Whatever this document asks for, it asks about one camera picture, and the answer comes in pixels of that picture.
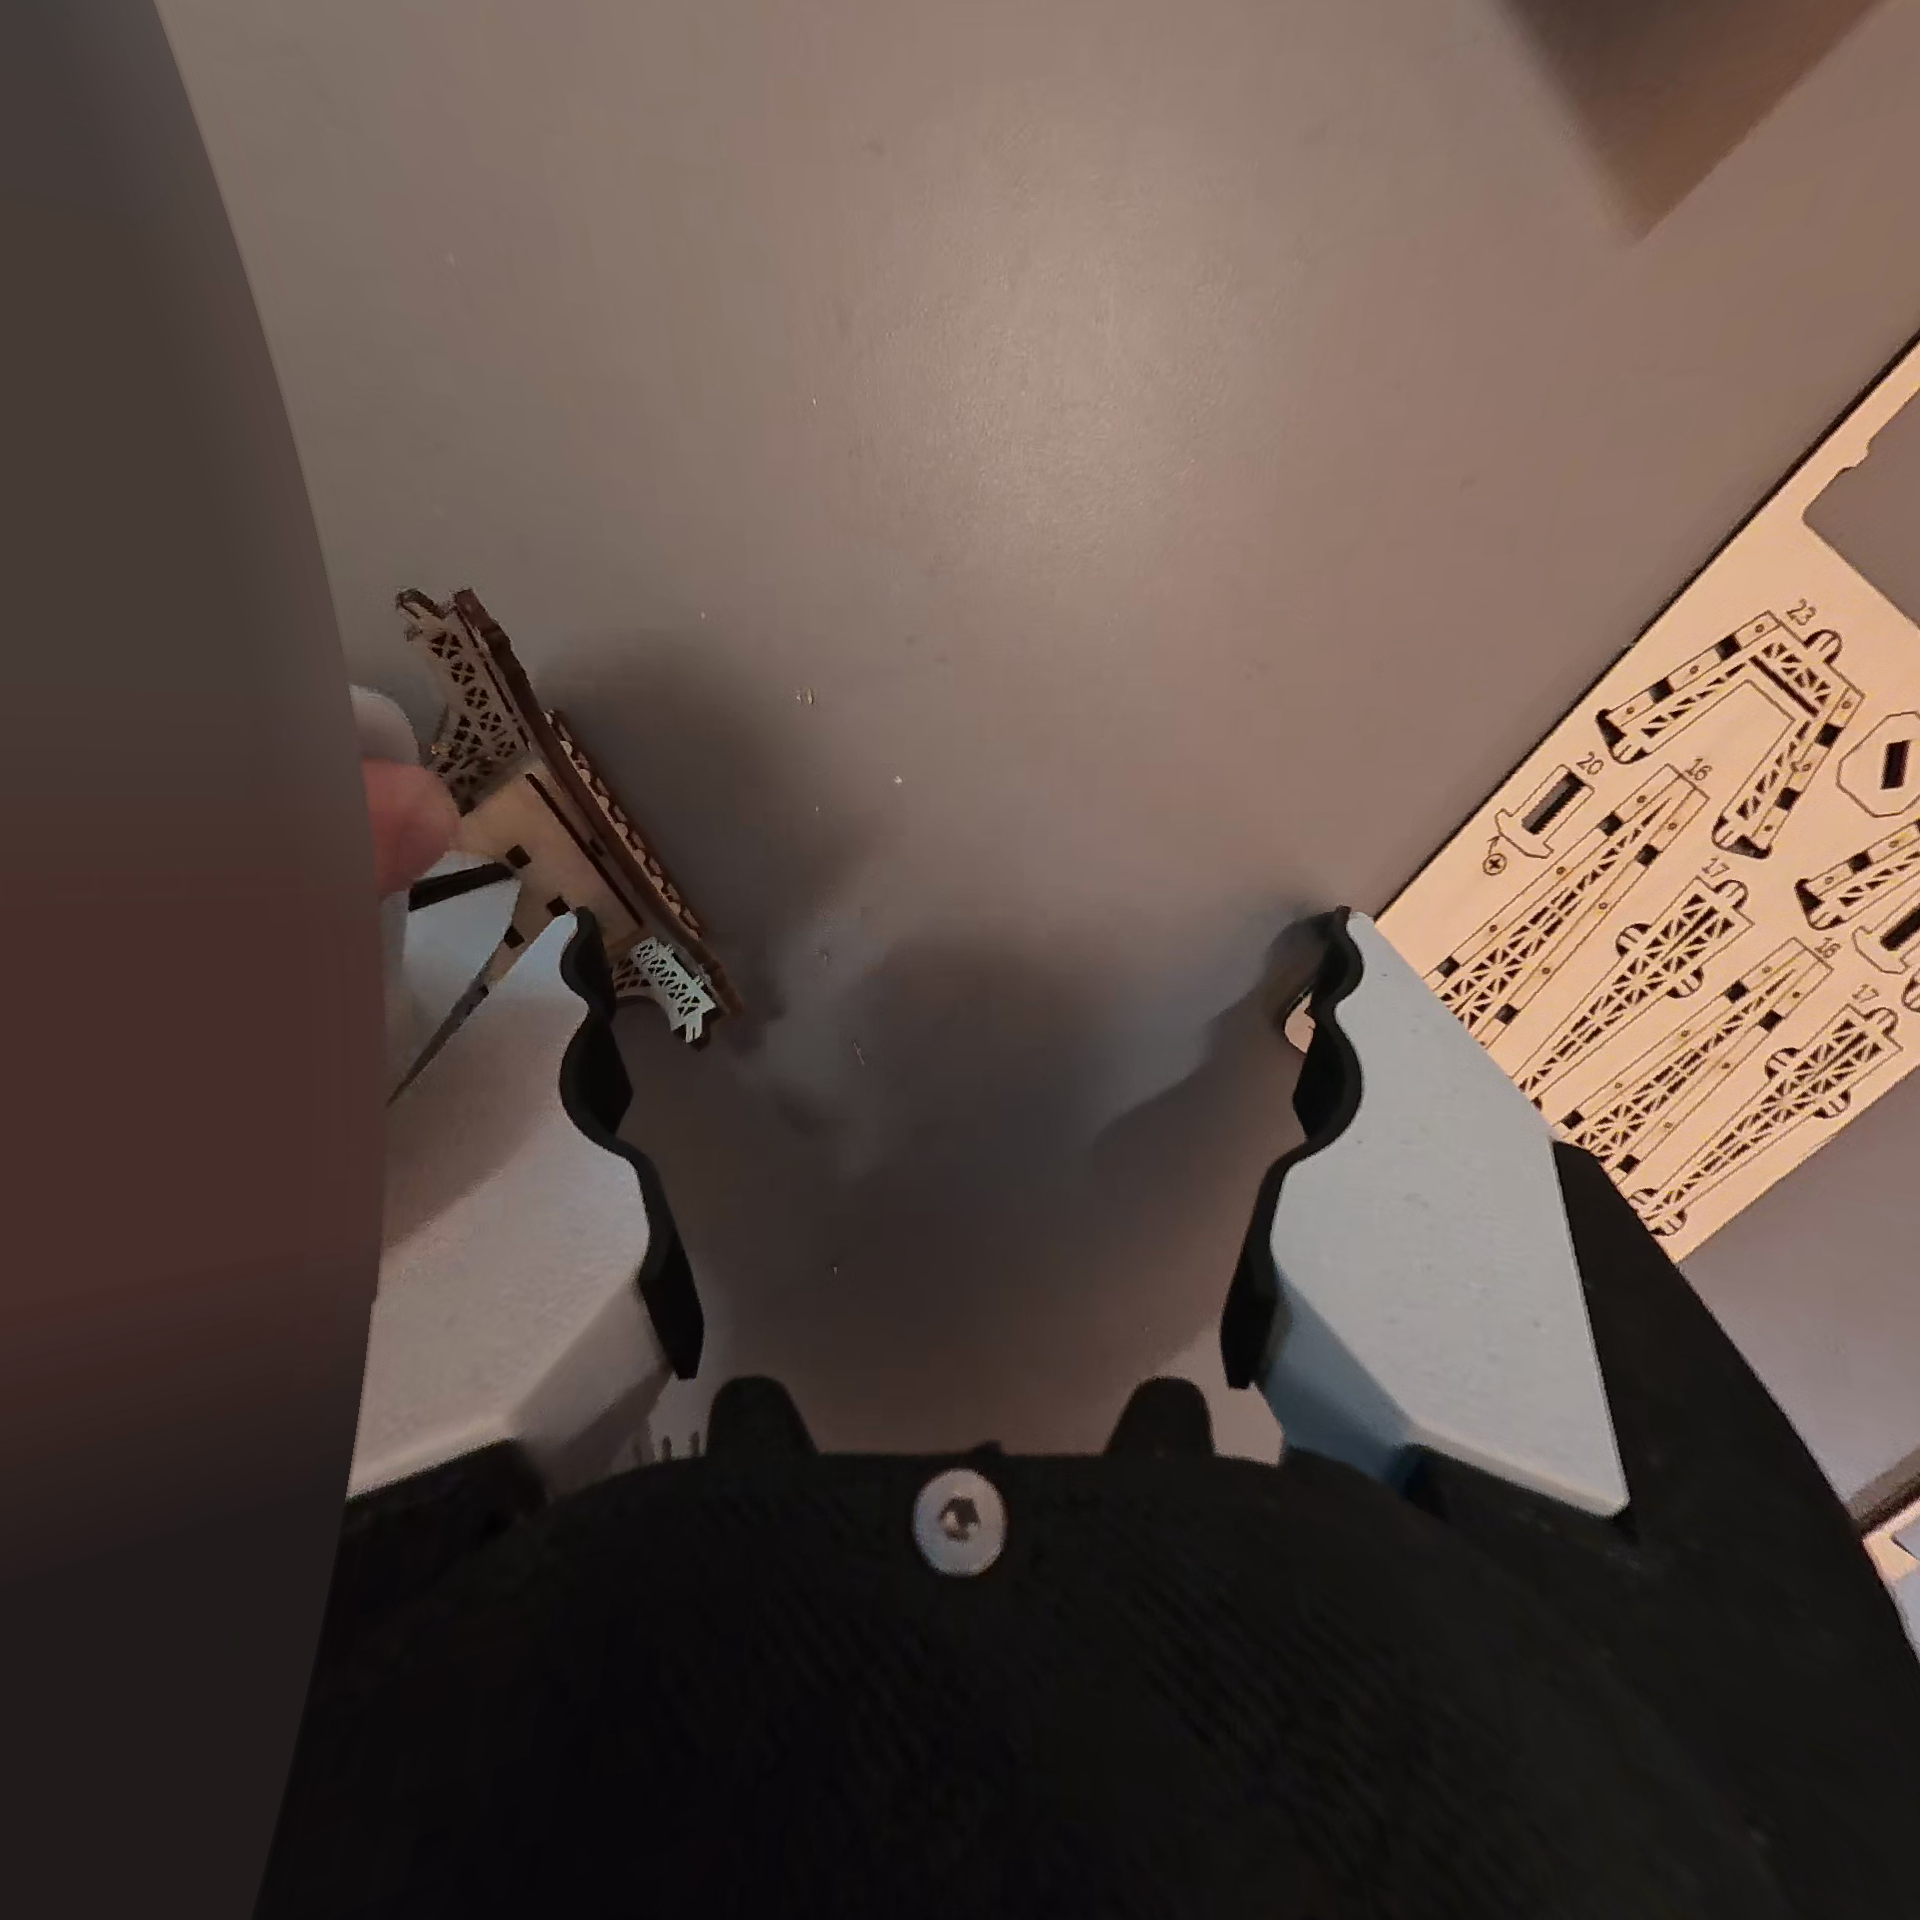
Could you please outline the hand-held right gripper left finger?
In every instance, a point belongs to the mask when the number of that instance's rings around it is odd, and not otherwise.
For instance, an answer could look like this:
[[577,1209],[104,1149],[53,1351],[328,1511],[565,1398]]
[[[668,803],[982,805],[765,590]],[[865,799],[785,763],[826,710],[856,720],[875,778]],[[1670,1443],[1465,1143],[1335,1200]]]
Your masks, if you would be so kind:
[[491,1447],[552,1495],[656,1458],[704,1314],[660,1179],[619,1136],[629,1103],[584,909],[386,1103],[351,1495]]

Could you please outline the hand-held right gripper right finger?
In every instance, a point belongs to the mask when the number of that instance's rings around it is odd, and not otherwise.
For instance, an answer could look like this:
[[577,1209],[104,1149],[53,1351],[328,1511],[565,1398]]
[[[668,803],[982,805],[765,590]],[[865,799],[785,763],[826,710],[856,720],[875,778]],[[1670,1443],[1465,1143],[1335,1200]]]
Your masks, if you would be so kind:
[[1616,1517],[1628,1482],[1549,1121],[1369,917],[1299,932],[1299,1140],[1259,1179],[1218,1366],[1319,1456],[1441,1456]]

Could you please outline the wooden tower base model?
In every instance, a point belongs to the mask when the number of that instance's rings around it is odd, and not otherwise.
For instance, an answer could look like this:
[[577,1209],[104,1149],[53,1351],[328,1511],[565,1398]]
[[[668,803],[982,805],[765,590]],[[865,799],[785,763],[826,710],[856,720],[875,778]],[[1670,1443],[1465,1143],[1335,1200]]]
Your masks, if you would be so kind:
[[746,1005],[655,845],[534,691],[505,631],[473,590],[445,601],[398,590],[397,611],[445,694],[427,760],[461,815],[453,848],[516,885],[475,990],[493,990],[549,925],[587,909],[611,999],[655,1003],[684,1046],[706,1046],[710,1027]]

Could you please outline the grey desk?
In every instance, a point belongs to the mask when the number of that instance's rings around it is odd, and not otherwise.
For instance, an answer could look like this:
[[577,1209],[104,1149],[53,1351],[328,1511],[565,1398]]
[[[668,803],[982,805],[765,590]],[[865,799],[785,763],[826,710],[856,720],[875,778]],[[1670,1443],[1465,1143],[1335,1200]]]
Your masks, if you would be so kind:
[[1385,906],[1916,329],[1912,3],[160,3],[347,677],[473,588],[750,1016],[706,1377],[1090,1447]]

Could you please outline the person's left hand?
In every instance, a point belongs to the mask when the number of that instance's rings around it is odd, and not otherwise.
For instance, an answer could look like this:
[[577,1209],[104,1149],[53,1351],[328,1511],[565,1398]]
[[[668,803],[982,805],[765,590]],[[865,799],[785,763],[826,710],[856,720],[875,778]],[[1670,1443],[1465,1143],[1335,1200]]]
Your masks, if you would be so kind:
[[362,760],[373,898],[406,895],[457,843],[457,805],[442,779],[398,760]]

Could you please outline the wooden sheet with tower parts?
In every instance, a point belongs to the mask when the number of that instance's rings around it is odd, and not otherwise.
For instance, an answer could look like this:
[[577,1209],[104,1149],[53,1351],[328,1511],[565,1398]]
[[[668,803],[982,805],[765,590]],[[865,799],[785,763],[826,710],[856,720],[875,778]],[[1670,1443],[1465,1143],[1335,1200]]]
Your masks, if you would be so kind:
[[1916,622],[1811,532],[1867,386],[1378,911],[1670,1260],[1916,1069]]

